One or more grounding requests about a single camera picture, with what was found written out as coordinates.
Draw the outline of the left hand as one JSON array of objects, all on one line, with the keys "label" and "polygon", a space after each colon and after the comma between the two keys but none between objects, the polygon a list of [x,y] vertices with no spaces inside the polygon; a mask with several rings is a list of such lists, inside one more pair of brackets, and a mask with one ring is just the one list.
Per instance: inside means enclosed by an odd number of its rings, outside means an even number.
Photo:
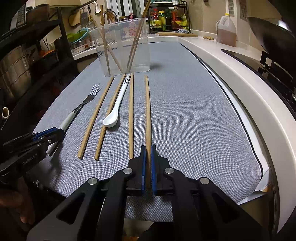
[{"label": "left hand", "polygon": [[23,177],[18,179],[17,189],[1,189],[1,207],[14,208],[22,223],[34,223],[33,203]]}]

